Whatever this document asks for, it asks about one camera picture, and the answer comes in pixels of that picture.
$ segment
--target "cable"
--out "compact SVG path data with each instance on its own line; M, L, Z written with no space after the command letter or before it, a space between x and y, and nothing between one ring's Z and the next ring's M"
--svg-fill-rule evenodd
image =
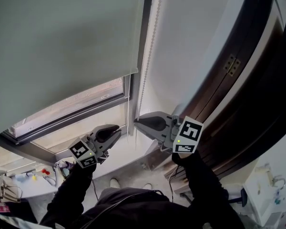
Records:
M99 201L99 197L96 194L95 184L94 184L94 180L93 179L92 179L92 183L93 183L93 188L94 188L94 193L95 193L96 199L97 199L97 201Z
M53 180L55 182L55 184L53 185L50 181L48 181L46 178L49 178L51 180ZM45 179L52 187L56 187L56 180L54 180L53 178L51 177L43 177L43 179Z
M137 128L135 129L135 146L134 150L137 151Z
M161 152L164 152L164 151L166 151L166 150L169 150L170 149L170 147L167 147L167 148L165 148L165 149L162 149L163 148L163 144L161 145L161 147L160 147L160 151Z
M171 185L171 178L172 178L173 173L175 173L175 177L176 177L178 169L179 169L179 166L176 167L176 169L171 173L170 177L168 178L168 184L170 185L170 189L172 192L172 203L174 202L174 192L173 192L172 185Z
M106 156L106 158L104 158L104 157L99 157L99 158L101 158L101 159L108 159L108 156L104 153L104 155Z
M129 84L128 84L128 100L127 100L127 143L128 142L128 130L129 130L129 102L130 102L130 82L131 82L132 76L129 76Z

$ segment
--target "roller blind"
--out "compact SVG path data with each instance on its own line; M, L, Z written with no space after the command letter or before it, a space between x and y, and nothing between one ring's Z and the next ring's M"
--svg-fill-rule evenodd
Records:
M0 0L0 132L137 72L144 0Z

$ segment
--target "window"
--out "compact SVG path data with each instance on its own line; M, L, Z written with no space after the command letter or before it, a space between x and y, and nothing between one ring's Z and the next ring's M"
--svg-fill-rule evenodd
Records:
M78 137L90 133L95 127L104 124L126 125L127 103L112 107L60 130L49 133L34 141L33 144L48 149L53 153L65 150Z
M14 124L3 134L27 143L128 100L130 76L98 85L55 103Z

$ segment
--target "glass pane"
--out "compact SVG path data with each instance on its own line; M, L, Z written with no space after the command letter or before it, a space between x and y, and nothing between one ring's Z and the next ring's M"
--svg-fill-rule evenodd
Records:
M65 150L77 138L90 133L95 127L104 124L125 125L125 105L121 104L90 116L60 130L32 141L33 144L54 153Z
M21 136L62 116L120 93L123 93L122 78L118 78L113 81L98 85L79 94L68 97L58 103L55 103L25 118L24 120L19 121L11 128L9 128L8 131L14 137Z

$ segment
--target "window frame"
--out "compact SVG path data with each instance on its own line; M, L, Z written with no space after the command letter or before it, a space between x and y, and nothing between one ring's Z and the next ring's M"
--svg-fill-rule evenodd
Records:
M37 127L36 129L29 131L28 133L15 138L8 131L0 133L0 146L6 150L16 153L24 158L30 159L35 162L39 162L45 165L53 166L56 161L64 158L70 157L67 150L61 151L54 154L50 150L39 147L31 141L45 136L51 132L64 128L68 125L74 124L82 119L105 111L109 108L115 107L117 105L128 102L129 106L126 104L125 108L125 125L121 126L122 134L127 133L127 112L129 108L129 119L133 120L136 115L137 102L139 97L140 89L140 79L141 79L141 68L143 63L143 54L145 48L145 42L147 37L148 22L150 17L150 12L152 8L152 0L144 0L143 5L143 16L141 24L141 33L139 41L139 52L138 52L138 73L131 74L123 77L123 93L115 96L111 96L97 103L91 104L85 108L74 111L56 120L53 120L45 125ZM134 125L132 121L129 121L128 132L133 135Z
M22 145L34 141L37 138L43 137L49 133L62 129L68 125L72 125L78 121L88 118L92 115L123 104L128 101L128 89L131 76L127 75L123 77L123 93L108 97L91 105L88 105L82 109L73 111L55 120L52 120L40 127L37 127L23 135L18 137L13 136L7 130L2 132L1 135L10 140L16 145Z

